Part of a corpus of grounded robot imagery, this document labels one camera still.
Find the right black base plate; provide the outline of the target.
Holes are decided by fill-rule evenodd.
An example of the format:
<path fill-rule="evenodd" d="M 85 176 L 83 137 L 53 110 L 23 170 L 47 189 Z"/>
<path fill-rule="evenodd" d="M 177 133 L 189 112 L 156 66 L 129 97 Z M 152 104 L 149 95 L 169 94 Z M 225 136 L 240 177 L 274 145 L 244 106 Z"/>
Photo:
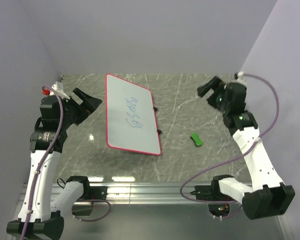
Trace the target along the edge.
<path fill-rule="evenodd" d="M 211 185 L 196 185 L 194 191 L 190 195 L 195 196 L 197 200 L 212 201 L 212 202 L 226 202 L 233 201 L 233 199 L 225 194 L 222 194 L 216 187 Z"/>

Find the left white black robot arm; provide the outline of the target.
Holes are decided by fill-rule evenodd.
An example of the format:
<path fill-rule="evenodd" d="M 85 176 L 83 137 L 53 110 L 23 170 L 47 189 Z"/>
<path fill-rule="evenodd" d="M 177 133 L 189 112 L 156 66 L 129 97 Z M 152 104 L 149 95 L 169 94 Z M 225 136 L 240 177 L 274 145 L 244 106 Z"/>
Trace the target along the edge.
<path fill-rule="evenodd" d="M 78 88 L 73 93 L 77 103 L 63 91 L 43 87 L 46 95 L 40 103 L 41 116 L 30 136 L 30 173 L 25 198 L 17 219 L 7 224 L 6 232 L 19 240 L 58 240 L 63 233 L 65 216 L 75 202 L 91 196 L 88 177 L 71 176 L 52 201 L 54 176 L 68 137 L 67 129 L 85 121 L 101 104 Z"/>

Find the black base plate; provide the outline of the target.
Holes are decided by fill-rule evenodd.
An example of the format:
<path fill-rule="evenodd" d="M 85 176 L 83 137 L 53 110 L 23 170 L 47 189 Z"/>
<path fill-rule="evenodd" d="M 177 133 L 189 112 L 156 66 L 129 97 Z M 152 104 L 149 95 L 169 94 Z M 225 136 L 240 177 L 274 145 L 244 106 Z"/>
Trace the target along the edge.
<path fill-rule="evenodd" d="M 84 188 L 83 195 L 78 199 L 79 201 L 87 200 L 106 200 L 107 186 L 89 186 Z"/>
<path fill-rule="evenodd" d="M 233 201 L 233 199 L 225 194 L 222 194 L 216 187 L 211 185 L 196 185 L 194 191 L 190 195 L 195 196 L 197 200 L 212 201 L 212 202 L 226 202 Z"/>

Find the red framed whiteboard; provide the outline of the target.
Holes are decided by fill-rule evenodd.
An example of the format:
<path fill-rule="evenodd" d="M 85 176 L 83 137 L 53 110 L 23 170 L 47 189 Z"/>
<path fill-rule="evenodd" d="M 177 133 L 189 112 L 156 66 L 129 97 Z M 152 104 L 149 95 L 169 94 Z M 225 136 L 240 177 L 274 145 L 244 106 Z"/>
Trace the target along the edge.
<path fill-rule="evenodd" d="M 106 144 L 112 149 L 162 153 L 152 93 L 118 76 L 105 76 Z"/>

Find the aluminium mounting rail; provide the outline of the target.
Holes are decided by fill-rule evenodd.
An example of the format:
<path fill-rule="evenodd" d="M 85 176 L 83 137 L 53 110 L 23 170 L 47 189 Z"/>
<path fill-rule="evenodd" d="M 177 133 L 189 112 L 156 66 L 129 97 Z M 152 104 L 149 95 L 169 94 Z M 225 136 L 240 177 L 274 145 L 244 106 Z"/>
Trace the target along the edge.
<path fill-rule="evenodd" d="M 195 190 L 195 186 L 204 186 L 202 182 L 192 182 L 181 188 L 179 182 L 157 182 L 157 183 L 137 183 L 137 182 L 90 182 L 89 186 L 106 186 L 107 195 L 106 201 L 112 205 L 155 205 L 155 204 L 188 204 L 194 203 L 196 197 L 190 195 L 190 192 Z M 32 207 L 40 207 L 42 204 L 53 209 L 57 204 L 53 203 L 55 199 L 65 191 L 66 196 L 71 195 L 74 191 L 74 196 L 84 193 L 80 190 L 81 183 L 68 183 L 68 187 L 61 188 L 56 183 L 52 184 L 50 193 L 45 190 L 40 193 L 35 190 L 32 198 Z"/>

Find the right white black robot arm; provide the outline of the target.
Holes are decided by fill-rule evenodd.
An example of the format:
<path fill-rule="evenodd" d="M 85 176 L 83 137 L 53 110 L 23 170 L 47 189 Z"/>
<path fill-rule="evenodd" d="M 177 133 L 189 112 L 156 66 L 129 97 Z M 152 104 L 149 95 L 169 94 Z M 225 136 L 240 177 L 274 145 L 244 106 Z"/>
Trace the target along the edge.
<path fill-rule="evenodd" d="M 295 190 L 286 185 L 276 172 L 261 140 L 254 115 L 246 109 L 247 88 L 240 81 L 224 82 L 214 76 L 197 88 L 199 97 L 213 93 L 207 103 L 222 113 L 223 123 L 244 155 L 251 186 L 237 181 L 231 175 L 213 177 L 203 199 L 211 202 L 237 201 L 250 220 L 283 215 Z"/>

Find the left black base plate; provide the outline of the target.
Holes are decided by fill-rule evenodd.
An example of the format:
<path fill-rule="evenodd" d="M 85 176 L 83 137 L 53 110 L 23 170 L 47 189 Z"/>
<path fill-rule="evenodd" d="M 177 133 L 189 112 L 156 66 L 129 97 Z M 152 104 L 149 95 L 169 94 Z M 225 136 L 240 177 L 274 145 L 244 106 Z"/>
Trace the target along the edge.
<path fill-rule="evenodd" d="M 87 200 L 106 200 L 107 186 L 89 186 L 84 188 L 83 195 L 78 199 L 79 201 Z"/>

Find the green whiteboard eraser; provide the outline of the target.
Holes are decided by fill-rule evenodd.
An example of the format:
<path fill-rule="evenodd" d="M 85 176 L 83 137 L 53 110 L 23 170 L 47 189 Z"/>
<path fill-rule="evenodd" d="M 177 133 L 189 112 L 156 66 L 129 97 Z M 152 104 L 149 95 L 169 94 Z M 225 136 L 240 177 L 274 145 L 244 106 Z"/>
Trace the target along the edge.
<path fill-rule="evenodd" d="M 203 145 L 203 141 L 200 139 L 198 133 L 192 133 L 190 135 L 190 139 L 194 142 L 196 147 L 200 147 Z"/>

